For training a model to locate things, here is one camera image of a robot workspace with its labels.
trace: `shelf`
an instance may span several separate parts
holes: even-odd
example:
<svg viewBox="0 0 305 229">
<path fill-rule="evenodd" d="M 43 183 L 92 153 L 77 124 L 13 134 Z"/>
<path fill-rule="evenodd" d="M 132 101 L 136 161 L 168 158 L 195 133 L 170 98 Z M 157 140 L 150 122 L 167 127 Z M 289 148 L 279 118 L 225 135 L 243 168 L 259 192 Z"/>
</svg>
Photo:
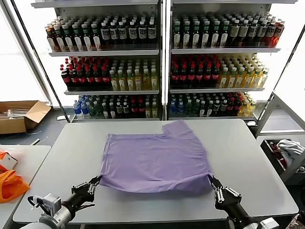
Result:
<svg viewBox="0 0 305 229">
<path fill-rule="evenodd" d="M 63 8 L 84 6 L 155 5 L 158 0 L 47 0 L 31 3 L 34 8 Z"/>
<path fill-rule="evenodd" d="M 160 121 L 159 118 L 118 118 L 118 119 L 73 119 L 73 123 L 92 123 L 92 122 L 126 122 L 126 121 Z"/>
<path fill-rule="evenodd" d="M 92 52 L 50 52 L 50 56 L 136 56 L 158 55 L 159 50 L 113 50 Z"/>
<path fill-rule="evenodd" d="M 172 94 L 180 93 L 220 93 L 220 92 L 261 92 L 264 88 L 206 88 L 206 89 L 170 89 Z"/>
<path fill-rule="evenodd" d="M 159 94 L 158 90 L 150 91 L 86 91 L 86 92 L 64 92 L 66 95 L 115 95 L 115 94 Z"/>
<path fill-rule="evenodd" d="M 168 120 L 206 120 L 206 119 L 242 119 L 244 121 L 250 122 L 255 121 L 257 122 L 257 119 L 254 116 L 249 117 L 239 117 L 239 116 L 224 116 L 224 117 L 173 117 L 169 118 Z"/>
<path fill-rule="evenodd" d="M 174 4 L 203 4 L 203 3 L 248 3 L 248 4 L 272 4 L 272 3 L 284 3 L 294 4 L 298 0 L 173 0 Z"/>
<path fill-rule="evenodd" d="M 172 54 L 278 52 L 277 48 L 172 49 Z"/>
</svg>

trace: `gray table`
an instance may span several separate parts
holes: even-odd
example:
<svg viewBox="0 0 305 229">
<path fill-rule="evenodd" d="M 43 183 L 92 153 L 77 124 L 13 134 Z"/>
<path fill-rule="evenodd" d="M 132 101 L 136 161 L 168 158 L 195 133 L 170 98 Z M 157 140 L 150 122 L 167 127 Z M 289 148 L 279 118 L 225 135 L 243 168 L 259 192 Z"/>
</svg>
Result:
<svg viewBox="0 0 305 229">
<path fill-rule="evenodd" d="M 14 170 L 16 170 L 17 175 L 22 176 L 23 180 L 30 185 L 51 147 L 0 145 L 0 149 L 7 150 L 18 160 Z M 0 204 L 0 228 L 8 227 L 22 196 L 23 195 L 10 202 Z"/>
<path fill-rule="evenodd" d="M 109 133 L 162 133 L 171 121 L 101 122 L 67 124 L 41 166 L 31 190 L 16 210 L 16 222 L 37 221 L 41 211 L 30 211 L 27 197 L 52 192 L 65 200 L 72 185 L 89 180 L 101 169 Z M 224 185 L 243 195 L 242 205 L 252 216 L 287 215 L 298 212 L 280 177 L 242 120 L 186 121 L 208 151 L 214 174 Z M 214 193 L 132 194 L 98 186 L 95 206 L 76 214 L 72 223 L 177 222 L 218 220 L 226 213 L 214 207 Z"/>
</svg>

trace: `open cardboard box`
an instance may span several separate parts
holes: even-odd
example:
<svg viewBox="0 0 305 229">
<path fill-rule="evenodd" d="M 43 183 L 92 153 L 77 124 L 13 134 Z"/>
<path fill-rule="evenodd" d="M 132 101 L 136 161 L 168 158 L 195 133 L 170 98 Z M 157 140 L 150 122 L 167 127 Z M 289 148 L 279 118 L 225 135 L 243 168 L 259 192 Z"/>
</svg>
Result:
<svg viewBox="0 0 305 229">
<path fill-rule="evenodd" d="M 0 113 L 8 109 L 30 108 L 24 118 L 0 119 L 0 134 L 13 134 L 33 129 L 51 109 L 40 101 L 0 102 Z"/>
</svg>

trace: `purple cloth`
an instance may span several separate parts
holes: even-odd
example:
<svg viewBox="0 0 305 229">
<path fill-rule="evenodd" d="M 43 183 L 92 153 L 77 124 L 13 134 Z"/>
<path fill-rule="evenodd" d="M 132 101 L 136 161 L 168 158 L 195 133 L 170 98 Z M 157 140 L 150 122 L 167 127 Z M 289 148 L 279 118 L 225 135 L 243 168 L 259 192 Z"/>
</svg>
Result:
<svg viewBox="0 0 305 229">
<path fill-rule="evenodd" d="M 180 120 L 163 126 L 163 134 L 109 134 L 100 185 L 135 193 L 210 189 L 206 150 Z"/>
</svg>

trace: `orange bag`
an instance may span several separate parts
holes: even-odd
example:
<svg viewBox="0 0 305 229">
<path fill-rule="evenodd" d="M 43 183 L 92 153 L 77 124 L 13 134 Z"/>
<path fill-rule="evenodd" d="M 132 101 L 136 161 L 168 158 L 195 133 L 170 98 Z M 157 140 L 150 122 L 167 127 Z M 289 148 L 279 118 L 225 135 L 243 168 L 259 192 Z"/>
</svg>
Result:
<svg viewBox="0 0 305 229">
<path fill-rule="evenodd" d="M 15 199 L 30 189 L 30 186 L 16 175 L 15 170 L 0 174 L 0 203 Z"/>
</svg>

